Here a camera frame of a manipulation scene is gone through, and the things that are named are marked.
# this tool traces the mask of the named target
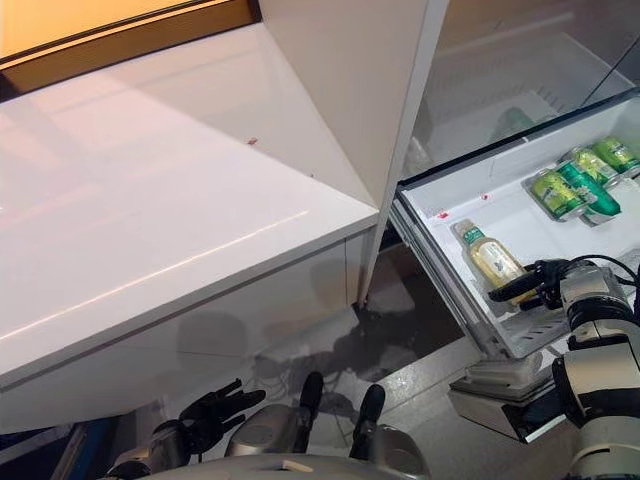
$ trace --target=white panel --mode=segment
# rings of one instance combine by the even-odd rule
[[[263,25],[5,102],[0,126],[5,385],[376,221],[310,178],[348,162]]]
[[[346,305],[345,243],[340,242],[120,345],[249,356]]]
[[[117,415],[196,388],[347,307],[346,272],[343,241],[4,391],[0,433]]]
[[[0,433],[120,415],[195,388],[236,357],[111,346],[0,393]]]
[[[347,239],[345,244],[346,276],[347,276],[347,303],[358,301],[358,293],[364,279],[366,254],[370,250],[371,242],[375,234],[375,228]]]
[[[267,28],[377,206],[386,193],[427,3],[260,2]]]
[[[358,293],[358,302],[361,305],[369,290],[373,267],[378,257],[378,249],[380,248],[382,235],[386,228],[386,220],[391,210],[391,202],[395,196],[397,183],[400,179],[402,167],[404,166],[405,155],[409,146],[409,138],[413,131],[414,123],[416,122],[420,99],[423,96],[427,83],[431,61],[436,49],[448,3],[449,0],[430,0],[424,13],[424,21],[422,23],[422,31],[415,55],[411,80],[404,99],[398,135],[393,148],[389,175],[384,187],[384,197],[380,207],[380,218],[384,219],[384,221],[381,220],[378,222],[374,234],[370,237],[370,243],[365,245],[365,255],[367,256],[364,261],[363,279]]]

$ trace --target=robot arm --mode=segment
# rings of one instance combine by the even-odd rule
[[[120,455],[105,479],[134,480],[172,470],[187,465],[192,455],[211,449],[226,432],[244,422],[245,416],[236,414],[266,396],[264,390],[232,393],[241,386],[240,379],[236,379],[193,402],[178,419],[156,427],[148,446]]]
[[[640,320],[620,286],[637,287],[637,276],[630,272],[629,282],[575,260],[540,261],[528,270],[489,295],[504,300],[538,284],[537,304],[524,308],[565,311],[570,351],[552,368],[565,414],[581,429],[571,478],[640,475]]]

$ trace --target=cabinet door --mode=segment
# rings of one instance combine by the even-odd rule
[[[359,237],[0,391],[0,433],[128,412],[193,388],[349,304]]]

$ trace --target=freezer compartment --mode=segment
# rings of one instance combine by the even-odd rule
[[[563,31],[572,21],[572,14],[558,14],[439,48],[405,159],[404,178],[633,87]]]
[[[421,259],[461,325],[488,356],[523,358],[566,332],[566,320],[562,311],[537,308],[521,312],[489,300],[486,292],[491,287],[466,258],[453,225],[471,219],[486,236],[501,241],[523,265],[538,259],[586,254],[629,259],[640,246],[637,180],[625,179],[610,192],[622,213],[595,227],[581,219],[551,220],[522,185],[541,169],[554,166],[571,148],[608,134],[640,152],[637,89],[575,112],[570,118],[558,119],[529,137],[479,156],[458,159],[399,187],[393,223]]]

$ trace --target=bottle label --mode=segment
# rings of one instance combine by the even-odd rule
[[[478,249],[478,254],[502,285],[522,275],[522,268],[496,243],[485,243]]]
[[[462,235],[462,239],[467,242],[467,245],[472,245],[477,239],[484,237],[484,233],[478,227],[473,227],[468,232]]]

